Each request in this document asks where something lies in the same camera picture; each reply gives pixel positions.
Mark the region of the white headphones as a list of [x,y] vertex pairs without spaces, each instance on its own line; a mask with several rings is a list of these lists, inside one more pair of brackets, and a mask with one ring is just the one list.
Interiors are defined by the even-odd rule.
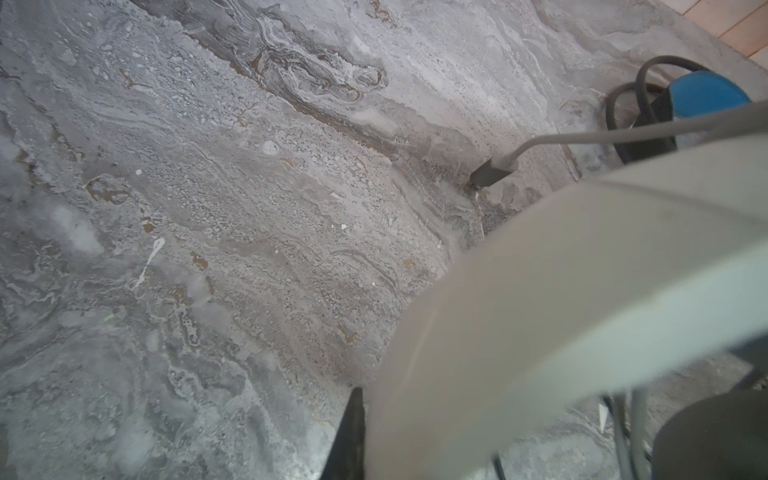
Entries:
[[692,148],[560,190],[405,310],[369,479],[459,479],[571,404],[767,332],[767,105],[657,125]]

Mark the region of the black and blue headphones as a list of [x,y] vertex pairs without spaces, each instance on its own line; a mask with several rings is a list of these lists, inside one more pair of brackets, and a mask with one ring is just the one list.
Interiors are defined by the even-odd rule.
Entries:
[[[649,70],[658,65],[680,67],[686,73],[667,86],[650,83]],[[634,95],[639,114],[630,128],[689,119],[702,115],[742,107],[751,103],[748,95],[726,77],[692,60],[673,55],[654,57],[639,69],[635,80],[614,89],[605,102],[605,121],[608,130],[618,129],[615,115],[616,103],[622,94]],[[715,138],[729,138],[767,131],[767,120],[747,117],[742,125],[724,125],[713,131]],[[613,144],[624,165],[673,153],[678,150],[677,135],[631,143]]]

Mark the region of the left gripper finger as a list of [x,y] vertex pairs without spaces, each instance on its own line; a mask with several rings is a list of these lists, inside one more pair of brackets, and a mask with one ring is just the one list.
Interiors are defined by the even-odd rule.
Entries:
[[366,417],[363,388],[352,389],[320,480],[365,478]]

